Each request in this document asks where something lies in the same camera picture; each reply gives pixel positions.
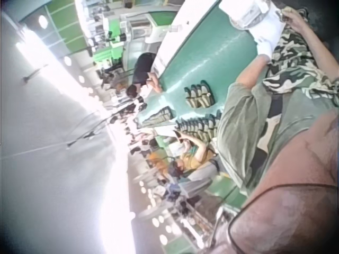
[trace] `black shirt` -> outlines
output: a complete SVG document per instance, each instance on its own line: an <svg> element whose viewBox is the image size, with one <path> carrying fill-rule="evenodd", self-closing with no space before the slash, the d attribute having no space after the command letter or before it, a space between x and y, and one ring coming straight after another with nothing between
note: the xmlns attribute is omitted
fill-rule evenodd
<svg viewBox="0 0 339 254"><path fill-rule="evenodd" d="M148 79L148 72L153 65L156 54L154 53L143 53L137 60L134 66L133 84L146 84Z"/></svg>

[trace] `white glove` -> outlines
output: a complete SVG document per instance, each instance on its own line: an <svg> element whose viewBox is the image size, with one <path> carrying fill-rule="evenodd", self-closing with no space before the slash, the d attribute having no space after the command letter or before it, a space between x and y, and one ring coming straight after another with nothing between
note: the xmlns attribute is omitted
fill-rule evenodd
<svg viewBox="0 0 339 254"><path fill-rule="evenodd" d="M257 43L258 55L265 54L272 59L273 51L278 45L285 23L280 22L275 11L279 9L271 2L267 16L256 26L248 29Z"/></svg>

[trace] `green t-shirt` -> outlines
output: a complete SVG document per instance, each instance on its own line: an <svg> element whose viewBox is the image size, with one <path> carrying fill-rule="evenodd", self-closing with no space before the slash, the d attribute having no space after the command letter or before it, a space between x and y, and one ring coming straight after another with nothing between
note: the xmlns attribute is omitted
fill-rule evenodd
<svg viewBox="0 0 339 254"><path fill-rule="evenodd" d="M282 116L270 139L268 158L261 168L252 172L250 164L265 126L271 95L263 84L252 90L239 83L230 85L218 128L217 147L222 162L245 195L258 185L288 141L309 129L320 115L335 108L330 98L316 96L311 99L303 89L283 94Z"/></svg>

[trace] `camouflage fabric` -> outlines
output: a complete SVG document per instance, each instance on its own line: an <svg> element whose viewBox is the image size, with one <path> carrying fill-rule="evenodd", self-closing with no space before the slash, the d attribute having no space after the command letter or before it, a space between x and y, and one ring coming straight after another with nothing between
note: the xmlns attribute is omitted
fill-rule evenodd
<svg viewBox="0 0 339 254"><path fill-rule="evenodd" d="M307 11L298 11L307 21ZM333 82L318 69L304 38L290 26L284 29L272 56L270 69L263 84L274 93L288 93L301 89L308 98L333 98L339 82Z"/></svg>

